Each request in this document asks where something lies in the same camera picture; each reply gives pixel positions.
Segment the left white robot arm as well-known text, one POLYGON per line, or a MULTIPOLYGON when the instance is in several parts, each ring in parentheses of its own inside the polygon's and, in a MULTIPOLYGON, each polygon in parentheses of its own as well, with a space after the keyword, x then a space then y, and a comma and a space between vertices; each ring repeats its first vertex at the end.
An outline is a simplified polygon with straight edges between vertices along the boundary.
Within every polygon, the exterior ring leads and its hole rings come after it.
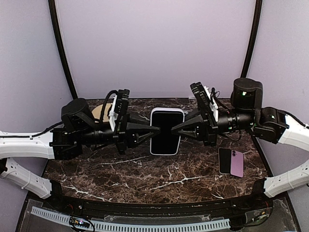
POLYGON ((128 101, 116 101, 115 126, 94 118, 86 99, 74 99, 61 109, 61 122, 35 135, 0 133, 0 176, 36 194, 58 211, 68 207, 61 184, 35 175, 15 158, 71 160, 83 153, 83 147, 116 145, 120 154, 135 148, 160 133, 160 128, 131 117, 128 101))

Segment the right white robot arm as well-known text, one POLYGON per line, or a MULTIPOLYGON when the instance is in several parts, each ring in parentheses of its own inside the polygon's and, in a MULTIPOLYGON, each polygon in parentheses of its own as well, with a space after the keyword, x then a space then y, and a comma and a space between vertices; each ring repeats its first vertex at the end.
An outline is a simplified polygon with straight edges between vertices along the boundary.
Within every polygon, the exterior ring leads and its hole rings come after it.
POLYGON ((309 126, 287 111, 263 107, 261 82, 248 78, 234 80, 231 108, 216 98, 214 88, 208 89, 200 82, 192 83, 190 88, 197 109, 172 128, 173 134, 215 146, 218 135, 246 130, 259 140, 280 146, 278 151, 267 151, 275 176, 255 181, 253 194, 246 200, 251 210, 258 209, 265 196, 273 198, 309 184, 309 126))

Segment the beige round plate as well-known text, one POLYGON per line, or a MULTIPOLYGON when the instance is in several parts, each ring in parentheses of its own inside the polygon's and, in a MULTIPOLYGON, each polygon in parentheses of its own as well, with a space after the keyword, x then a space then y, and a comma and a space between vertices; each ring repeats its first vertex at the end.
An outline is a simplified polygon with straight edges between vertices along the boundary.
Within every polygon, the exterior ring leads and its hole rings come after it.
MULTIPOLYGON (((94 108, 92 110, 92 114, 94 116, 94 118, 99 119, 100 118, 100 113, 102 110, 103 104, 97 106, 96 108, 94 108)), ((109 112, 111 110, 112 104, 111 103, 107 103, 105 110, 104 110, 104 117, 103 117, 103 121, 107 122, 109 121, 109 112)))

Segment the right black frame post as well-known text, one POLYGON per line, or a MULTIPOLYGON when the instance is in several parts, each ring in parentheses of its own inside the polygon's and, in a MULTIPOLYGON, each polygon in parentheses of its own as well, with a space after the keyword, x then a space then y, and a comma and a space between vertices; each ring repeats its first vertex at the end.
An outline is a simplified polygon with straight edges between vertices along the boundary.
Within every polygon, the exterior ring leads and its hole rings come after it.
POLYGON ((262 0, 256 0, 255 1, 255 8, 254 8, 254 14, 253 14, 253 22, 252 22, 252 28, 251 28, 251 33, 249 37, 249 42, 248 42, 248 47, 246 51, 246 56, 244 60, 244 64, 242 67, 242 71, 240 74, 240 78, 244 79, 247 78, 249 66, 252 60, 253 56, 253 50, 255 46, 255 41, 256 41, 256 36, 258 32, 258 27, 259 27, 259 22, 260 22, 260 16, 261 16, 261 11, 262 11, 262 0))

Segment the black frame post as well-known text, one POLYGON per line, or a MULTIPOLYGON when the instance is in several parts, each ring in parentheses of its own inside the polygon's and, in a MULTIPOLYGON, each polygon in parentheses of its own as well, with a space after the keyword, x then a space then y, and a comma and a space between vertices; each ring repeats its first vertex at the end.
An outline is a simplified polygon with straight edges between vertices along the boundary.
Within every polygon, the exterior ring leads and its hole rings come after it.
POLYGON ((260 16, 261 16, 261 11, 262 11, 262 0, 256 0, 255 1, 255 8, 254 8, 254 14, 253 14, 253 22, 252 22, 252 28, 251 28, 251 33, 249 37, 249 42, 248 42, 248 47, 246 51, 246 56, 244 60, 244 64, 242 67, 242 71, 240 74, 240 78, 244 79, 247 78, 249 66, 252 60, 253 56, 253 50, 255 46, 255 41, 256 41, 256 36, 258 32, 258 27, 259 27, 259 22, 260 22, 260 16))
POLYGON ((52 27, 53 27, 53 32, 54 32, 54 37, 57 45, 57 50, 58 54, 60 57, 61 65, 63 68, 63 72, 65 75, 65 79, 70 91, 70 95, 73 99, 78 98, 78 94, 75 88, 75 85, 73 83, 73 78, 70 72, 69 68, 69 63, 67 60, 62 36, 61 36, 61 30, 60 30, 60 24, 58 20, 58 15, 57 15, 57 9, 56 9, 56 1, 55 0, 48 0, 48 5, 49 5, 49 12, 50 12, 50 17, 52 21, 52 27))

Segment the left black frame post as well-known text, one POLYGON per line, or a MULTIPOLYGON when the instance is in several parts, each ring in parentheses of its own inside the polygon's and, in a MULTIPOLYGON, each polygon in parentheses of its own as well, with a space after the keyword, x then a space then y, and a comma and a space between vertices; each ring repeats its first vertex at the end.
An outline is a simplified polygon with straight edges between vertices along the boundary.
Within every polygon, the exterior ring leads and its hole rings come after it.
POLYGON ((70 95, 73 99, 78 98, 78 94, 75 88, 75 85, 73 83, 73 78, 70 72, 69 68, 69 63, 67 60, 62 36, 61 36, 61 30, 60 30, 60 24, 58 20, 58 15, 57 15, 57 9, 56 9, 56 1, 55 0, 48 0, 48 5, 49 5, 49 12, 50 12, 50 17, 52 21, 52 27, 53 27, 53 32, 54 32, 54 37, 57 45, 57 50, 58 54, 60 57, 61 65, 63 68, 63 72, 65 75, 65 79, 70 91, 70 95))

